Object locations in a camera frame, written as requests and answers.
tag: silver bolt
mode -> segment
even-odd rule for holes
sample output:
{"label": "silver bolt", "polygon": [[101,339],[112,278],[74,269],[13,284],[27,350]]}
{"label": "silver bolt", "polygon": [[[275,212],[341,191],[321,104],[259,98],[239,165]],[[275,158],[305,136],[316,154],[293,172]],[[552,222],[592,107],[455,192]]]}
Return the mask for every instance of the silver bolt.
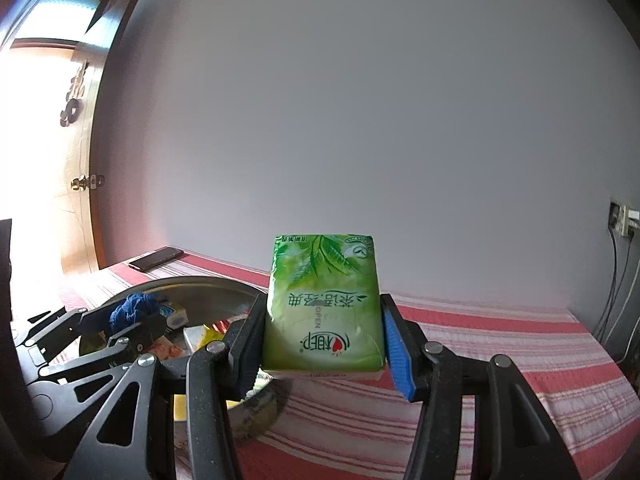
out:
{"label": "silver bolt", "polygon": [[215,358],[224,356],[225,350],[226,343],[224,341],[212,341],[207,345],[207,352],[213,354]]}
{"label": "silver bolt", "polygon": [[139,366],[149,366],[152,365],[156,360],[156,356],[153,354],[142,354],[139,358],[138,358],[138,365]]}
{"label": "silver bolt", "polygon": [[438,341],[427,341],[424,344],[424,351],[427,354],[439,354],[442,352],[442,343]]}
{"label": "silver bolt", "polygon": [[504,354],[498,354],[494,356],[494,363],[500,368],[509,368],[511,366],[511,359]]}

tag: smartphone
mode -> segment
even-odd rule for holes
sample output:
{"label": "smartphone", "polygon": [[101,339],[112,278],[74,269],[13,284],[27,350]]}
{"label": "smartphone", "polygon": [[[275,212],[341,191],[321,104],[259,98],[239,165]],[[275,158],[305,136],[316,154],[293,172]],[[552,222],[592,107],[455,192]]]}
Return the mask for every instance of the smartphone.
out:
{"label": "smartphone", "polygon": [[169,260],[173,260],[183,254],[184,251],[181,249],[176,249],[175,247],[163,247],[162,249],[158,249],[147,256],[142,256],[142,258],[133,260],[127,265],[132,269],[139,270],[140,272],[149,272],[151,269],[161,266]]}

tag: wall socket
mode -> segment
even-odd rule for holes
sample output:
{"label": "wall socket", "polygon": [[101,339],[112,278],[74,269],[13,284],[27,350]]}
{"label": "wall socket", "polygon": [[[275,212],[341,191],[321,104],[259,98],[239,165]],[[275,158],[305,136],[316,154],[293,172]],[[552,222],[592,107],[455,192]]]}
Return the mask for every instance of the wall socket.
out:
{"label": "wall socket", "polygon": [[609,227],[620,236],[631,238],[639,226],[640,212],[620,202],[609,204]]}

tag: open door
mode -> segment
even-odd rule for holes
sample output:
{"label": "open door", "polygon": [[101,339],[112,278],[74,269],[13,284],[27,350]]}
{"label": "open door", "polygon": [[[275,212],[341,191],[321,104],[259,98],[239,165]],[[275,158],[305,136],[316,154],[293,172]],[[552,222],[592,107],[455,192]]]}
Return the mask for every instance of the open door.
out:
{"label": "open door", "polygon": [[54,199],[65,274],[94,272],[105,266],[95,194],[108,185],[108,176],[92,172],[91,134],[106,61],[137,2],[119,0],[112,5],[84,34],[71,58],[78,70],[60,113],[60,125],[66,130],[66,158]]}

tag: green tissue package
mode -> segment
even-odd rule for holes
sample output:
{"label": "green tissue package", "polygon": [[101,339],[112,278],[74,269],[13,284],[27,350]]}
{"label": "green tissue package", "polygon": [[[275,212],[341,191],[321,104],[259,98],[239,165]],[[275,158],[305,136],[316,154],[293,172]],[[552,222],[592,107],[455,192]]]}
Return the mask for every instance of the green tissue package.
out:
{"label": "green tissue package", "polygon": [[276,237],[262,358],[277,378],[380,376],[385,345],[370,236]]}

